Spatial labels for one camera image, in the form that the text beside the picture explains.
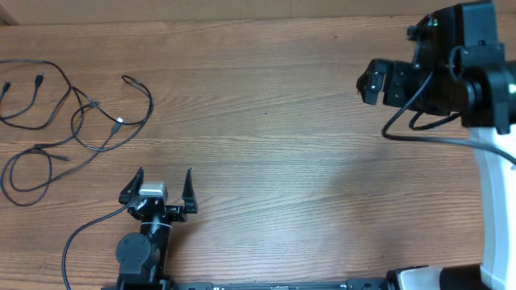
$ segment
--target tabletop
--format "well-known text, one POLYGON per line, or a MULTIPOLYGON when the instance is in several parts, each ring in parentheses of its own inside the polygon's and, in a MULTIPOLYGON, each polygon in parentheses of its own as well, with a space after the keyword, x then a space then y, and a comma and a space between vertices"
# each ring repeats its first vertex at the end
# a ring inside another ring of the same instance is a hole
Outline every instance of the tabletop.
MULTIPOLYGON (((52 183, 43 200, 21 208, 0 197, 0 288, 63 288, 60 259, 79 226, 120 207, 118 195, 145 168, 178 204, 193 168, 199 213, 174 224, 167 272, 176 281, 254 283, 332 281, 384 276, 411 265, 479 263, 483 247, 480 183, 472 151, 397 143, 380 135, 396 109, 368 106, 356 79, 372 58, 411 60, 405 26, 420 17, 237 20, 0 27, 0 58, 58 64, 73 85, 113 116, 145 115, 148 100, 125 85, 127 74, 152 92, 155 109, 124 146, 52 183)), ((516 56, 513 14, 500 15, 507 59, 516 56)), ((62 93, 59 73, 41 64, 0 67, 11 88, 3 115, 43 123, 62 93)), ((0 163, 35 143, 71 134, 70 97, 44 130, 0 124, 0 163)), ((393 131, 409 134, 410 115, 393 131)), ((85 115, 80 137, 100 145, 113 122, 85 115)), ((123 127, 111 143, 134 128, 123 127)), ((430 135, 467 137, 460 122, 430 135)), ((75 141, 49 149, 59 174, 93 154, 75 141)), ((43 156, 24 156, 14 182, 45 181, 43 156)), ((17 201, 39 195, 12 193, 17 201)), ((113 285, 119 239, 139 230, 127 213, 84 230, 70 247, 74 289, 113 285)))

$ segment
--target wood grain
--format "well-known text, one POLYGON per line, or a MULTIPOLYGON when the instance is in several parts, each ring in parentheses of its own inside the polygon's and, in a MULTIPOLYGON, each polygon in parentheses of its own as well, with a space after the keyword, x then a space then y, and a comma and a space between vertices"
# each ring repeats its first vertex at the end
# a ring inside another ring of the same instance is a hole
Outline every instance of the wood grain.
MULTIPOLYGON (((472 0, 0 0, 9 24, 121 23, 143 21, 287 19, 338 16, 426 15, 472 0)), ((498 13, 516 12, 497 0, 498 13)))
MULTIPOLYGON (((147 180, 167 182, 171 203, 179 201, 186 169, 194 169, 199 214, 174 226, 169 251, 167 272, 178 281, 328 281, 409 265, 478 263, 481 197, 471 151, 382 139, 394 109, 366 106, 356 93, 356 78, 372 58, 411 58, 404 26, 417 21, 4 27, 2 58, 54 61, 110 114, 134 120, 147 102, 119 79, 128 74, 150 88, 156 108, 129 144, 52 184, 39 204, 21 209, 0 199, 0 288, 62 288, 66 239, 117 209, 119 191, 139 166, 147 180)), ((516 56, 515 24, 513 15, 500 15, 508 59, 516 56)), ((0 79, 12 81, 2 114, 29 101, 40 70, 39 99, 18 122, 48 116, 65 86, 39 65, 0 68, 0 79)), ((0 126, 0 163, 34 143, 65 138, 76 108, 70 98, 42 131, 0 126)), ((393 129, 408 133, 408 119, 393 129)), ((81 138, 98 145, 111 126, 90 112, 81 138)), ((123 128, 116 139, 127 134, 123 128)), ((466 135, 458 122, 430 134, 466 135)), ((56 162, 55 172, 91 154, 77 143, 51 151, 72 158, 56 162)), ((42 157, 29 156, 15 182, 36 184, 47 172, 42 157)), ((125 213, 79 234, 69 252, 73 288, 113 284, 116 243, 138 229, 125 213)))

